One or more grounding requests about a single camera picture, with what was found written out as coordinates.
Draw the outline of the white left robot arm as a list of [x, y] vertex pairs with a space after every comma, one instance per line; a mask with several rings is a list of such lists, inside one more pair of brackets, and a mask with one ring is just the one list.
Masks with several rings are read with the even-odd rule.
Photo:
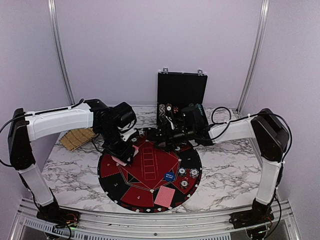
[[37, 165], [33, 146], [42, 139], [57, 138], [71, 130], [92, 129], [102, 137], [105, 153], [122, 164], [130, 164], [137, 150], [125, 139], [125, 134], [136, 122], [136, 114], [126, 102], [107, 106], [100, 99], [81, 99], [73, 105], [40, 111], [18, 108], [3, 125], [9, 127], [8, 167], [17, 171], [37, 202], [39, 212], [58, 223], [63, 219], [63, 211]]

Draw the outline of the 50 chips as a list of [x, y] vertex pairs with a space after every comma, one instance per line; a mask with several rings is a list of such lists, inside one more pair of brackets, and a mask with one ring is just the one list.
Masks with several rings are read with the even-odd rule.
[[180, 167], [178, 170], [177, 170], [177, 175], [179, 177], [185, 177], [187, 174], [187, 170], [184, 168], [184, 167]]

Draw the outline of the blue small blind button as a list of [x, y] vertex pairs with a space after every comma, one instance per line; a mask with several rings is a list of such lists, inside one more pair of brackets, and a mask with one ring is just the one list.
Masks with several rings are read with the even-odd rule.
[[176, 175], [173, 172], [166, 172], [163, 178], [167, 182], [172, 182], [176, 179]]

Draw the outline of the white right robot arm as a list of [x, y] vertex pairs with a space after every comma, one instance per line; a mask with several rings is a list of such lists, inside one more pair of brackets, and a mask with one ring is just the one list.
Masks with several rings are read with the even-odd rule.
[[195, 193], [170, 214], [207, 212], [251, 205], [258, 191], [262, 168], [254, 140], [226, 141], [195, 147], [202, 176]]

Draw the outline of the red playing card deck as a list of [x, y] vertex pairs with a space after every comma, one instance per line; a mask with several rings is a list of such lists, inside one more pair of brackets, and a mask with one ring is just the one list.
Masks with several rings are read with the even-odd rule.
[[111, 155], [111, 159], [121, 166], [131, 165], [134, 157], [139, 153], [139, 148], [135, 145]]

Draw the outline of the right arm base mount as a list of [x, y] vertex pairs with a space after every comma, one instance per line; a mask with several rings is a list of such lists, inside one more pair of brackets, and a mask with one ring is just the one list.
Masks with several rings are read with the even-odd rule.
[[274, 219], [271, 203], [264, 205], [254, 199], [251, 209], [231, 213], [229, 223], [234, 229], [239, 229], [271, 222]]

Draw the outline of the red card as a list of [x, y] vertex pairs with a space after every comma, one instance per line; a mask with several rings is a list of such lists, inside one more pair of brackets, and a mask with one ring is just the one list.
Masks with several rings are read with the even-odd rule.
[[174, 194], [175, 189], [166, 186], [161, 186], [155, 197], [154, 204], [169, 208], [172, 203]]

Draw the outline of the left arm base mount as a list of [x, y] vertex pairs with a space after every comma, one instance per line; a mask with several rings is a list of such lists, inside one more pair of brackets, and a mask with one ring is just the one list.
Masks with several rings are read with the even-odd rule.
[[36, 204], [38, 209], [36, 217], [38, 219], [56, 223], [59, 227], [76, 227], [79, 223], [80, 213], [75, 210], [69, 210], [61, 208], [58, 204], [56, 198], [53, 198], [53, 202], [42, 206], [41, 204]]

